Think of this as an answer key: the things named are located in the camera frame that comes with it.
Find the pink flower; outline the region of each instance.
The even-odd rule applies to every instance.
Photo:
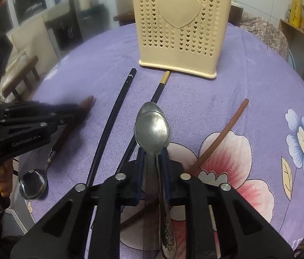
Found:
[[[202,143],[199,156],[201,156],[220,133],[212,133]],[[171,143],[168,147],[171,160],[182,163],[187,170],[196,160],[197,156],[188,148]],[[218,148],[200,167],[196,175],[204,183],[219,186],[221,183],[229,183],[234,187],[268,222],[272,220],[274,208],[274,196],[269,191],[268,184],[259,179],[247,180],[252,167],[252,152],[249,140],[242,135],[236,135],[230,131]],[[143,207],[143,201],[138,207],[125,207],[121,219],[125,220],[130,215]],[[184,207],[173,207],[170,210],[172,225],[177,241],[176,259],[184,259],[186,252],[185,239],[185,210]],[[125,231],[121,232],[121,241],[126,246],[142,250],[142,227],[143,220],[136,222]],[[158,239],[155,242],[158,250]],[[220,256],[217,244],[217,255]],[[156,259],[162,259],[158,253]]]

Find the brown chopstick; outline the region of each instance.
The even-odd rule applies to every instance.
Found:
[[[246,98],[244,99],[243,103],[237,110],[237,112],[234,114],[234,116],[231,118],[231,120],[228,122],[228,124],[225,126],[223,131],[220,133],[220,135],[213,141],[213,143],[208,147],[208,149],[202,154],[202,156],[194,162],[192,166],[187,170],[187,173],[189,174],[196,174],[196,171],[199,170],[200,166],[209,158],[209,156],[214,152],[214,150],[219,146],[219,144],[223,141],[223,139],[226,137],[226,135],[229,133],[229,131],[232,129],[232,127],[235,125],[235,123],[238,121],[239,117],[242,115],[243,111],[245,110],[246,106],[248,105],[249,100]],[[137,213],[132,215],[127,220],[123,221],[121,223],[121,230],[129,227],[131,224],[135,223],[136,221],[140,220],[145,214],[145,208],[139,210]]]
[[[209,158],[209,156],[214,152],[214,150],[219,146],[219,144],[223,141],[226,137],[228,132],[232,129],[235,123],[238,121],[239,117],[242,115],[243,111],[245,110],[246,106],[248,105],[249,100],[246,98],[244,99],[243,103],[225,126],[223,131],[219,134],[219,136],[213,141],[213,143],[208,147],[208,149],[202,154],[202,156],[194,162],[194,164],[187,170],[189,174],[195,174],[199,167]]]

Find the wooden chopstick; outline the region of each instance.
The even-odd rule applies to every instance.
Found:
[[[195,174],[199,167],[209,158],[209,156],[214,152],[214,150],[219,146],[219,144],[223,141],[226,137],[228,132],[232,129],[235,123],[238,121],[239,117],[242,115],[243,111],[245,110],[246,106],[248,105],[249,100],[246,98],[244,99],[243,103],[225,126],[223,131],[219,134],[219,136],[213,141],[213,143],[208,147],[208,149],[202,154],[202,156],[194,162],[192,166],[187,170],[189,174]]]

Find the yellow leaf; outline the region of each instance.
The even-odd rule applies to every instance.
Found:
[[[33,209],[32,209],[31,202],[27,202],[27,209],[28,209],[29,213],[32,213]]]
[[[281,168],[282,168],[282,183],[284,185],[284,191],[289,200],[292,195],[292,172],[289,163],[281,157]]]

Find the black chopstick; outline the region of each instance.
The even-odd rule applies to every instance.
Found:
[[[169,79],[169,77],[170,77],[170,71],[166,71],[162,80],[160,81],[157,89],[155,90],[154,95],[152,96],[151,102],[154,102],[154,103],[158,102],[158,99],[159,99],[160,95],[162,94],[165,84],[166,84],[167,80]],[[136,140],[135,140],[135,136],[133,135],[132,139],[129,142],[129,145],[123,155],[123,158],[122,158],[120,164],[118,165],[116,174],[121,171],[123,164],[125,164],[126,162],[129,161],[130,157],[132,156],[132,153],[134,152],[135,146],[136,146]]]
[[[87,181],[86,181],[87,187],[92,186],[94,178],[96,177],[96,173],[98,171],[99,163],[101,162],[101,156],[103,155],[103,152],[104,152],[106,143],[109,139],[111,130],[112,130],[113,125],[116,121],[117,115],[118,115],[118,113],[121,109],[123,101],[124,101],[124,99],[127,95],[127,92],[130,88],[130,85],[131,85],[131,83],[132,83],[132,81],[135,77],[135,74],[136,74],[136,69],[133,68],[130,71],[130,73],[129,73],[129,75],[128,75],[128,77],[127,77],[127,79],[126,79],[126,81],[125,81],[125,83],[124,83],[124,85],[123,85],[123,87],[120,91],[120,94],[118,95],[118,97],[116,99],[116,102],[115,102],[115,104],[114,104],[114,106],[111,110],[110,116],[108,118],[108,121],[106,122],[104,131],[101,135],[101,139],[99,140],[99,144],[98,144],[96,153],[94,154],[91,169],[89,170],[89,174],[88,174]]]

